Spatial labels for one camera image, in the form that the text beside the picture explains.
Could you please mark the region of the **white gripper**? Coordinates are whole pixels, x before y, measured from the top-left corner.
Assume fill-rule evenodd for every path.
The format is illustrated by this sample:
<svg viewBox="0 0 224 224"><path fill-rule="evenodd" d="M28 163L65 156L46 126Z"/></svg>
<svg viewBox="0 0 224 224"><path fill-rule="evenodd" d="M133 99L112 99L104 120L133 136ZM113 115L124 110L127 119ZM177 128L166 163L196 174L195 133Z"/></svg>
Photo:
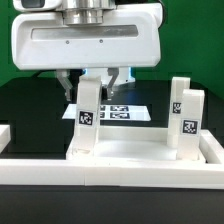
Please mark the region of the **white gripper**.
<svg viewBox="0 0 224 224"><path fill-rule="evenodd" d="M154 67L161 58L160 3L15 2L12 58L21 70L55 69L71 100L69 71L108 68L102 99L110 100L119 69Z"/></svg>

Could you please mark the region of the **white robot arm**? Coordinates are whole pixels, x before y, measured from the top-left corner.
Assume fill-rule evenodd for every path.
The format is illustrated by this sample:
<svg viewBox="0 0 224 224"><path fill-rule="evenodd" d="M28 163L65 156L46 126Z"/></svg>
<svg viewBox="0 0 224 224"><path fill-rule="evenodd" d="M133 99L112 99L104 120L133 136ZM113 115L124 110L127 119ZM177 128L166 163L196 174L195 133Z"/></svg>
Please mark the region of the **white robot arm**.
<svg viewBox="0 0 224 224"><path fill-rule="evenodd" d="M154 67L161 59L161 3L118 5L115 0L13 0L20 14L11 28L14 64L54 70L71 94L69 70L106 68L109 99L122 67Z"/></svg>

